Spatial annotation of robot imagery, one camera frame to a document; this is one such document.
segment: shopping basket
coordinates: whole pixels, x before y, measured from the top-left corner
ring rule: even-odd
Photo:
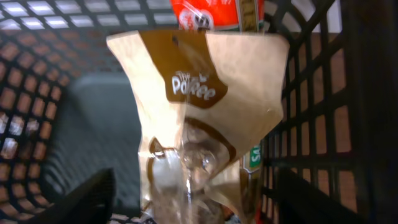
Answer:
[[[313,0],[308,15],[297,3],[265,4],[290,52],[285,116],[261,144],[261,220],[392,223],[398,5]],[[0,1],[0,223],[134,223],[141,127],[105,38],[177,27],[169,0]]]

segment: plastic basket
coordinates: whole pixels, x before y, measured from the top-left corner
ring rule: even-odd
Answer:
[[[285,118],[262,142],[264,223],[289,223],[279,214],[283,191],[276,184],[284,167],[365,220],[397,218],[393,160],[398,95],[393,74],[398,6],[393,1],[341,0],[343,31],[332,35],[327,15],[334,2],[313,0],[314,12],[306,19],[290,1],[275,1],[275,12],[265,16],[268,32],[284,35],[290,53],[282,92]],[[286,17],[301,31],[289,31]],[[316,26],[319,34],[313,33]],[[67,203],[53,204],[60,194],[43,178],[41,167],[57,129],[57,110],[71,80],[122,71],[106,47],[107,35],[161,27],[177,27],[169,0],[0,2],[0,220],[40,222],[40,215],[51,209],[72,209],[76,198],[109,210],[115,186],[108,171],[73,191]],[[37,133],[26,135],[35,125]],[[73,189],[80,183],[64,184]],[[123,211],[119,207],[121,215],[111,219],[132,223]]]

